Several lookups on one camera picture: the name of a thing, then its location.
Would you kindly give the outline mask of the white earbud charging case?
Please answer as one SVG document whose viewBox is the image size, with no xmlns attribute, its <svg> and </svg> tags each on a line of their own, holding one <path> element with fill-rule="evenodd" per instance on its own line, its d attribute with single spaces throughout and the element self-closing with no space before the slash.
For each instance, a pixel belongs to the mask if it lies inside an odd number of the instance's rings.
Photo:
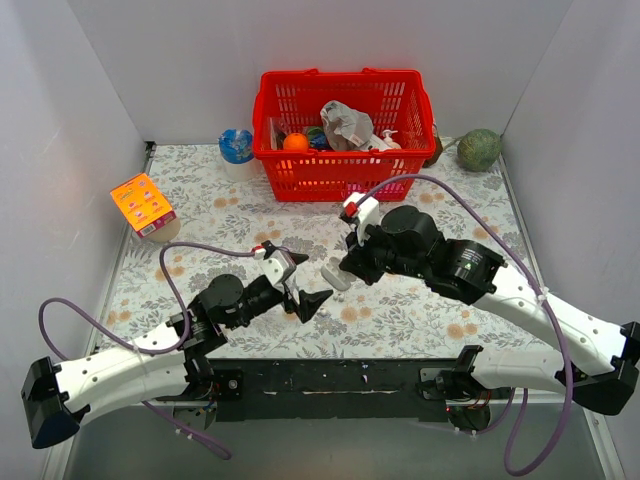
<svg viewBox="0 0 640 480">
<path fill-rule="evenodd" d="M 321 276 L 335 289 L 341 292 L 351 288 L 352 283 L 356 280 L 351 273 L 342 270 L 339 267 L 340 260 L 336 257 L 330 257 L 321 267 Z"/>
</svg>

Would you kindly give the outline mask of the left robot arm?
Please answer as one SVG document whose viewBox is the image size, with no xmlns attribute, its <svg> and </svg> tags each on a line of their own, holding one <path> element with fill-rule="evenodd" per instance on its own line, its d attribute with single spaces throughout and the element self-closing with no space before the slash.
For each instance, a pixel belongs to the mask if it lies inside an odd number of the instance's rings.
<svg viewBox="0 0 640 480">
<path fill-rule="evenodd" d="M 218 398 L 228 383 L 207 356 L 226 344 L 226 331 L 274 307 L 306 323 L 332 296 L 297 287 L 295 272 L 307 255 L 267 247 L 254 254 L 262 273 L 249 284 L 221 274 L 180 313 L 129 342 L 76 360 L 34 361 L 21 390 L 32 447 L 62 443 L 82 424 L 134 403 Z"/>
</svg>

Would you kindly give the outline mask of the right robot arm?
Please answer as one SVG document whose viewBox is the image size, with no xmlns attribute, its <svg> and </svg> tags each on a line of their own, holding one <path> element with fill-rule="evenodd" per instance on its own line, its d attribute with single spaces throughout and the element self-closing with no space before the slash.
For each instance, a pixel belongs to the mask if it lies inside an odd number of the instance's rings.
<svg viewBox="0 0 640 480">
<path fill-rule="evenodd" d="M 632 397 L 639 370 L 639 325 L 623 326 L 546 297 L 560 327 L 553 328 L 538 294 L 504 258 L 470 240 L 447 239 L 433 218 L 413 206 L 381 214 L 378 202 L 352 195 L 341 218 L 352 227 L 341 270 L 367 285 L 385 274 L 422 280 L 435 294 L 495 314 L 549 345 L 546 352 L 467 346 L 455 365 L 427 379 L 446 399 L 500 388 L 528 388 L 570 396 L 578 405 L 617 415 Z"/>
</svg>

